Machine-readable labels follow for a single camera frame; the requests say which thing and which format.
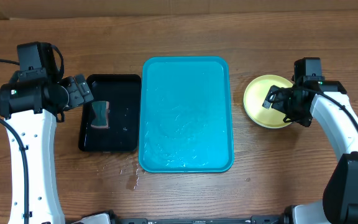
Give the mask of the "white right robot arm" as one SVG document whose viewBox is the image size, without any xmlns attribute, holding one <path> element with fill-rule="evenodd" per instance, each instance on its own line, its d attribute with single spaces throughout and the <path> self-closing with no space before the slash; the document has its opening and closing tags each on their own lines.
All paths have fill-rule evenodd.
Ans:
<svg viewBox="0 0 358 224">
<path fill-rule="evenodd" d="M 320 201 L 292 206 L 288 223 L 358 223 L 358 117 L 339 81 L 271 86 L 265 103 L 285 114 L 284 122 L 309 126 L 315 119 L 338 159 Z"/>
</svg>

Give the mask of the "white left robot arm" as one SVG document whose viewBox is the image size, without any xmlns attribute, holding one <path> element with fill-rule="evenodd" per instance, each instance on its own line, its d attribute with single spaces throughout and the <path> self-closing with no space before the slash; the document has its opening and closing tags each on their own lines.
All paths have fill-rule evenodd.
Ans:
<svg viewBox="0 0 358 224">
<path fill-rule="evenodd" d="M 9 223 L 65 223 L 55 175 L 58 114 L 93 100 L 83 75 L 0 88 L 0 114 L 9 125 L 12 205 Z"/>
</svg>

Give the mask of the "yellow plate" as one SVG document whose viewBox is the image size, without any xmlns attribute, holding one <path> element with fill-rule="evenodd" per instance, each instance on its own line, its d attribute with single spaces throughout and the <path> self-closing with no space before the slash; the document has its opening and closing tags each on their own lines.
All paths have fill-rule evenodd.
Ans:
<svg viewBox="0 0 358 224">
<path fill-rule="evenodd" d="M 248 84 L 244 92 L 243 105 L 248 117 L 253 122 L 265 128 L 280 129 L 290 125 L 290 123 L 284 123 L 285 115 L 273 109 L 272 105 L 265 100 L 270 87 L 273 85 L 279 88 L 289 88 L 292 83 L 278 75 L 257 77 Z"/>
</svg>

